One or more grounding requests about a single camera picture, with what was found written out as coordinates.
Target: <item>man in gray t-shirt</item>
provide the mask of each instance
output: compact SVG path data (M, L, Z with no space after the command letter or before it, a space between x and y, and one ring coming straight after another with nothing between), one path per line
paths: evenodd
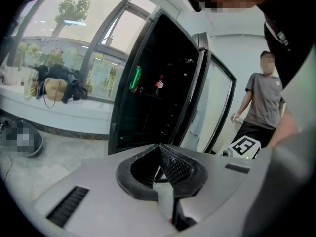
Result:
M263 148L272 138L280 122L284 102L281 98L281 81L273 76L275 69L273 56L264 51L260 56L260 63L262 74L251 75L241 107L231 116L231 120L238 118L251 101L247 117L233 142L247 135L260 141Z

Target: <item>gray t-shirt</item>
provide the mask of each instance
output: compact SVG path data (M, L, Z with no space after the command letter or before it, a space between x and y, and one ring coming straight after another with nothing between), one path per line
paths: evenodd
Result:
M244 121L265 129L275 129L280 122L280 78L253 73L246 87L246 91L249 90L253 92L253 97Z

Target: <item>person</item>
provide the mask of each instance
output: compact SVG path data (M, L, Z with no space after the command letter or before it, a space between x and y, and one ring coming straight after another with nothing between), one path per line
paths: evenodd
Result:
M314 0L199 0L205 8L250 8L257 6L265 15L264 35L275 58L283 87L293 79L316 41ZM268 147L298 132L286 108Z
M239 118L251 101L247 117L233 142L247 135L260 141L261 147L266 147L280 122L284 101L281 98L280 78L273 76L275 70L273 56L263 51L260 55L260 65L262 74L253 73L249 78L246 95L238 112L231 116L231 121Z

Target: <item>person in black shirt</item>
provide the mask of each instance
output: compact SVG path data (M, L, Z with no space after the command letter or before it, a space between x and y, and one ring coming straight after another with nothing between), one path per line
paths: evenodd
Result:
M250 8L258 6L266 22L264 34L283 87L298 72L316 40L314 0L199 0L205 8ZM290 111L277 127L268 147L298 131Z

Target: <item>black shirt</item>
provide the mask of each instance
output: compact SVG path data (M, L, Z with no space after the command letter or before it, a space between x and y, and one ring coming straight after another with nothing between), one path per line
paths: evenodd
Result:
M267 0L259 9L285 34L290 51L265 26L265 38L275 56L283 87L292 80L316 41L314 0Z

